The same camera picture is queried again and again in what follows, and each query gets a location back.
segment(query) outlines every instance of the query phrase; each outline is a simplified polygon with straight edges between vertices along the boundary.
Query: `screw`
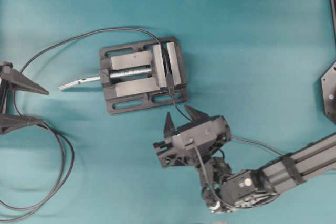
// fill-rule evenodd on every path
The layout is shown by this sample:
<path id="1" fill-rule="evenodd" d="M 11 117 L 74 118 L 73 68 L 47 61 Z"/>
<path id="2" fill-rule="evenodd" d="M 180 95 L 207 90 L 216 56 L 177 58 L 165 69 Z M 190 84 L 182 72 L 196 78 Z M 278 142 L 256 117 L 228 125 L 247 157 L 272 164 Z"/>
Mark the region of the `screw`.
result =
<path id="1" fill-rule="evenodd" d="M 244 180 L 244 184 L 246 186 L 251 186 L 252 185 L 252 180 L 250 178 L 247 178 L 246 180 Z"/>
<path id="2" fill-rule="evenodd" d="M 128 77 L 128 76 L 137 76 L 139 74 L 150 74 L 152 73 L 152 69 L 149 67 L 138 67 L 138 68 L 134 68 L 131 70 L 121 70 L 121 71 L 117 71 L 117 72 L 113 72 L 110 74 L 110 78 L 114 79 L 114 78 L 121 78 L 121 77 Z M 92 81 L 99 81 L 100 80 L 100 76 L 94 76 L 94 77 L 87 77 L 87 78 L 82 78 L 82 79 L 78 79 L 76 81 L 64 84 L 62 86 L 59 86 L 58 89 L 59 90 L 64 90 L 64 89 L 69 89 L 75 85 L 81 84 L 81 83 L 85 83 L 85 82 L 92 82 Z"/>

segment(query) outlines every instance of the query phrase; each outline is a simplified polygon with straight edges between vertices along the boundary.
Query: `blue tabletop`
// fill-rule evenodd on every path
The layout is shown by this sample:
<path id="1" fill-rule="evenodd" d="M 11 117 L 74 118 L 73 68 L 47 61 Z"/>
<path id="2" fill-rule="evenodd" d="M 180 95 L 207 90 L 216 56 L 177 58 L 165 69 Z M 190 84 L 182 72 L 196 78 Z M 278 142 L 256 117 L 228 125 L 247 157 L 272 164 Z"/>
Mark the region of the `blue tabletop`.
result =
<path id="1" fill-rule="evenodd" d="M 336 130 L 323 115 L 320 77 L 335 61 L 329 0 L 0 0 L 0 58 L 17 69 L 55 42 L 101 27 L 141 26 L 181 44 L 187 104 L 223 115 L 233 134 L 295 151 Z M 148 39 L 105 33 L 43 55 L 25 71 L 50 96 L 18 93 L 25 114 L 44 118 L 73 142 L 73 173 L 24 223 L 331 223 L 336 174 L 284 193 L 273 204 L 213 215 L 192 167 L 162 169 L 152 143 L 163 138 L 172 106 L 108 115 L 100 83 L 60 92 L 96 75 L 101 47 Z M 275 155 L 236 142 L 223 147 L 234 172 Z M 28 127 L 0 141 L 0 199 L 41 200 L 59 167 L 51 134 Z M 1 209 L 6 216 L 15 214 Z"/>

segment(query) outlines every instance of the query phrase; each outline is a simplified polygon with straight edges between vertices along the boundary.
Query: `metal rod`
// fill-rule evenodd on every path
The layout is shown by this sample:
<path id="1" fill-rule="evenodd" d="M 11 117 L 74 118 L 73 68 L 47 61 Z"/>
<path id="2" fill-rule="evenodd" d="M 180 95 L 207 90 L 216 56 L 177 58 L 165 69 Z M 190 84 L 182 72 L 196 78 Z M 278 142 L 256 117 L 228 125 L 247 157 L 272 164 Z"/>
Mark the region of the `metal rod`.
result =
<path id="1" fill-rule="evenodd" d="M 115 78 L 128 77 L 128 76 L 137 76 L 139 74 L 149 74 L 151 72 L 152 72 L 152 69 L 149 68 L 149 67 L 128 69 L 128 70 L 113 72 L 113 73 L 110 74 L 110 78 L 115 79 Z M 77 79 L 77 80 L 72 81 L 70 83 L 59 86 L 58 89 L 59 90 L 69 89 L 69 88 L 71 88 L 75 85 L 79 85 L 79 84 L 82 84 L 82 83 L 85 83 L 85 82 L 99 81 L 99 80 L 100 80 L 100 76 Z"/>

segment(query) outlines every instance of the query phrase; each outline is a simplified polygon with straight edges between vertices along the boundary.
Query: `black metal plate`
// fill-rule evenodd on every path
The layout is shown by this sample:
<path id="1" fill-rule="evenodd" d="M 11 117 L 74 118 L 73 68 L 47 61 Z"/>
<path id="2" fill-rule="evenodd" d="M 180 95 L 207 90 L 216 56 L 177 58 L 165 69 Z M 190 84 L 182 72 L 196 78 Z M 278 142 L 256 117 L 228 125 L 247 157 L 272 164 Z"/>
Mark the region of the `black metal plate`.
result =
<path id="1" fill-rule="evenodd" d="M 322 76 L 321 84 L 324 113 L 327 118 L 336 123 L 336 62 Z"/>

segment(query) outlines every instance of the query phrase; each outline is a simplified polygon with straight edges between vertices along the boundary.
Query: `cable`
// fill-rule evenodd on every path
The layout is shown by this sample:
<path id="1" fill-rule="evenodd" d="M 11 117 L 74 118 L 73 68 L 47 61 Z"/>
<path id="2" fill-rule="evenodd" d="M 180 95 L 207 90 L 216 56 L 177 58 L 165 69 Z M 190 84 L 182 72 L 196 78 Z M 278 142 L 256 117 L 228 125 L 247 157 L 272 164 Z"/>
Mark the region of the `cable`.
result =
<path id="1" fill-rule="evenodd" d="M 199 159 L 199 163 L 201 164 L 201 169 L 202 169 L 202 172 L 203 172 L 203 174 L 204 174 L 205 181 L 207 182 L 208 187 L 209 187 L 211 193 L 212 193 L 212 194 L 214 195 L 214 197 L 216 198 L 216 200 L 218 200 L 218 201 L 222 202 L 223 204 L 225 204 L 225 205 L 227 205 L 227 206 L 229 206 L 229 207 L 231 207 L 231 208 L 234 208 L 234 209 L 249 209 L 249 208 L 255 208 L 255 207 L 259 207 L 259 206 L 262 206 L 262 205 L 269 204 L 269 203 L 273 202 L 274 200 L 276 200 L 276 199 L 280 196 L 280 195 L 276 195 L 276 197 L 274 197 L 274 196 L 270 196 L 270 198 L 272 198 L 271 201 L 263 202 L 263 203 L 261 203 L 261 204 L 259 204 L 259 205 L 254 205 L 254 206 L 250 206 L 250 207 L 236 207 L 236 206 L 233 206 L 232 204 L 226 202 L 225 200 L 219 198 L 219 196 L 217 195 L 217 193 L 216 193 L 216 191 L 215 191 L 213 185 L 211 185 L 210 182 L 209 182 L 209 178 L 208 178 L 208 175 L 207 175 L 207 173 L 206 173 L 205 165 L 204 165 L 204 162 L 203 162 L 203 160 L 202 160 L 200 151 L 198 150 L 197 145 L 196 145 L 195 143 L 193 143 L 193 145 L 194 145 L 194 148 L 195 148 L 197 157 L 198 157 L 198 159 Z"/>
<path id="2" fill-rule="evenodd" d="M 35 207 L 32 211 L 24 214 L 24 215 L 21 215 L 21 216 L 18 216 L 18 217 L 15 217 L 15 218 L 12 218 L 12 219 L 1 219 L 0 220 L 0 223 L 6 223 L 6 222 L 12 222 L 12 221 L 19 221 L 19 220 L 23 220 L 23 219 L 26 219 L 28 218 L 29 216 L 31 216 L 33 213 L 35 213 L 38 209 L 40 209 L 53 195 L 55 195 L 56 192 L 58 192 L 58 190 L 64 185 L 64 183 L 67 181 L 73 167 L 74 167 L 74 162 L 75 162 L 75 150 L 72 146 L 72 144 L 70 143 L 70 141 L 65 137 L 63 136 L 62 134 L 60 133 L 57 133 L 57 132 L 54 132 L 55 134 L 59 135 L 60 137 L 62 137 L 64 139 L 64 141 L 69 145 L 70 147 L 70 150 L 71 150 L 71 162 L 70 162 L 70 166 L 68 168 L 68 171 L 66 173 L 66 175 L 64 176 L 63 180 L 59 183 L 59 185 L 55 188 L 55 190 L 50 194 L 48 195 L 48 197 L 46 197 L 44 200 L 42 200 L 37 207 Z"/>
<path id="3" fill-rule="evenodd" d="M 57 134 L 54 131 L 52 131 L 49 128 L 48 125 L 46 125 L 46 127 L 54 134 L 54 136 L 55 136 L 55 138 L 57 140 L 57 143 L 59 145 L 59 148 L 60 148 L 60 151 L 61 151 L 61 167 L 60 167 L 60 171 L 59 171 L 58 177 L 56 179 L 56 182 L 54 183 L 54 186 L 52 187 L 50 193 L 45 197 L 45 199 L 57 188 L 57 186 L 58 186 L 58 184 L 59 184 L 59 182 L 60 182 L 60 180 L 62 178 L 62 175 L 63 175 L 63 172 L 64 172 L 64 166 L 65 166 L 65 149 L 64 149 L 61 141 L 59 140 Z M 6 207 L 6 208 L 8 208 L 10 210 L 14 210 L 14 211 L 28 211 L 28 210 L 34 209 L 35 207 L 38 207 L 41 204 L 42 201 L 40 201 L 39 203 L 37 203 L 35 205 L 29 206 L 29 207 L 12 207 L 12 206 L 4 203 L 2 200 L 0 200 L 0 205 L 4 206 L 4 207 Z"/>
<path id="4" fill-rule="evenodd" d="M 180 108 L 177 106 L 176 102 L 175 102 L 175 97 L 173 95 L 170 96 L 172 98 L 173 104 L 175 106 L 175 108 L 177 109 L 177 111 L 187 120 L 189 120 L 190 122 L 192 121 L 191 118 L 189 118 L 187 115 L 185 115 Z"/>
<path id="5" fill-rule="evenodd" d="M 41 52 L 35 54 L 33 57 L 31 57 L 27 62 L 26 64 L 24 64 L 24 66 L 21 68 L 21 73 L 28 67 L 29 64 L 31 64 L 31 62 L 33 62 L 36 58 L 38 58 L 40 55 L 56 48 L 56 47 L 59 47 L 59 46 L 62 46 L 66 43 L 69 43 L 71 41 L 74 41 L 74 40 L 77 40 L 77 39 L 81 39 L 81 38 L 85 38 L 85 37 L 88 37 L 88 36 L 91 36 L 91 35 L 94 35 L 94 34 L 98 34 L 98 33 L 103 33 L 103 32 L 107 32 L 107 31 L 138 31 L 140 33 L 144 33 L 144 34 L 147 34 L 149 36 L 151 36 L 154 40 L 156 40 L 156 42 L 161 46 L 161 42 L 159 41 L 159 39 L 154 35 L 152 34 L 151 32 L 149 31 L 146 31 L 146 30 L 143 30 L 143 29 L 140 29 L 140 28 L 136 28 L 136 27 L 109 27 L 109 28 L 103 28 L 103 29 L 98 29 L 98 30 L 94 30 L 94 31 L 90 31 L 88 33 L 84 33 L 84 34 L 81 34 L 81 35 L 77 35 L 77 36 L 73 36 L 69 39 L 65 39 L 57 44 L 54 44 L 44 50 L 42 50 Z"/>
<path id="6" fill-rule="evenodd" d="M 210 152 L 212 152 L 212 153 L 211 153 L 211 156 L 214 155 L 216 151 L 220 151 L 220 153 L 221 153 L 222 156 L 223 156 L 223 159 L 225 159 L 225 154 L 224 154 L 223 150 L 222 150 L 220 147 L 215 147 L 215 148 L 213 148 L 213 149 L 210 151 Z"/>
<path id="7" fill-rule="evenodd" d="M 284 153 L 282 153 L 280 151 L 277 151 L 276 149 L 274 149 L 274 148 L 272 148 L 272 147 L 270 147 L 270 146 L 268 146 L 268 145 L 266 145 L 266 144 L 264 144 L 264 143 L 262 143 L 260 141 L 247 140 L 245 138 L 241 138 L 241 137 L 237 137 L 237 136 L 232 136 L 231 139 L 234 139 L 234 140 L 237 140 L 237 141 L 240 141 L 240 142 L 244 142 L 244 143 L 248 143 L 248 144 L 252 144 L 252 145 L 259 145 L 259 146 L 261 146 L 263 148 L 266 148 L 266 149 L 268 149 L 268 150 L 276 153 L 279 156 L 283 156 L 284 155 Z"/>

